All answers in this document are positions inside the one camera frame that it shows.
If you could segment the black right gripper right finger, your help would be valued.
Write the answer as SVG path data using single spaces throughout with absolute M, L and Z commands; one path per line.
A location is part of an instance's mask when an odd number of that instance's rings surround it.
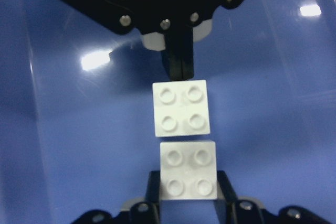
M 220 223 L 329 223 L 314 212 L 296 205 L 269 212 L 259 201 L 238 197 L 223 170 L 217 171 L 217 199 L 214 200 Z

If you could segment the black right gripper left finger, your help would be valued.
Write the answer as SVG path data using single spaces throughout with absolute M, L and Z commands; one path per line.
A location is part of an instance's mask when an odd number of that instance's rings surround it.
M 73 223 L 160 223 L 160 171 L 149 173 L 144 198 L 131 203 L 117 216 L 94 209 L 85 212 Z

